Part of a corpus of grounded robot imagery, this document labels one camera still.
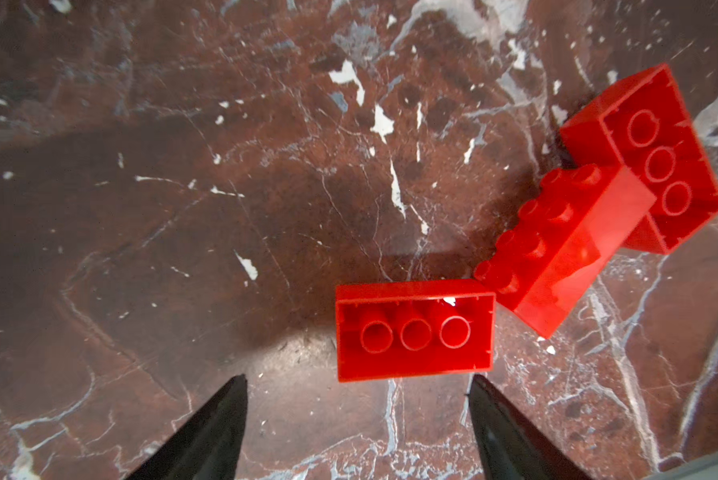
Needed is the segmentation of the red lego brick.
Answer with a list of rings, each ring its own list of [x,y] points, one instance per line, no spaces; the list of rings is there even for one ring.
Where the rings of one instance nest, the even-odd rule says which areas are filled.
[[[550,338],[655,202],[623,165],[555,169],[474,276],[500,305]]]
[[[718,180],[668,64],[615,82],[560,135],[577,164],[623,164],[655,195],[625,247],[670,254],[718,215]]]
[[[340,285],[342,383],[488,371],[496,294],[472,279]]]

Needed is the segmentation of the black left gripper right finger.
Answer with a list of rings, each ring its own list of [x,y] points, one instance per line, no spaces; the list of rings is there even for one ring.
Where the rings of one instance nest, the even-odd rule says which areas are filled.
[[[473,377],[468,400],[487,479],[589,477],[485,376]]]

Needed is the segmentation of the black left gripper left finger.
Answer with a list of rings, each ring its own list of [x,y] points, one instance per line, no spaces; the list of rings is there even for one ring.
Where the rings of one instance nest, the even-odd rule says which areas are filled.
[[[233,479],[248,414],[248,380],[225,383],[131,479]]]

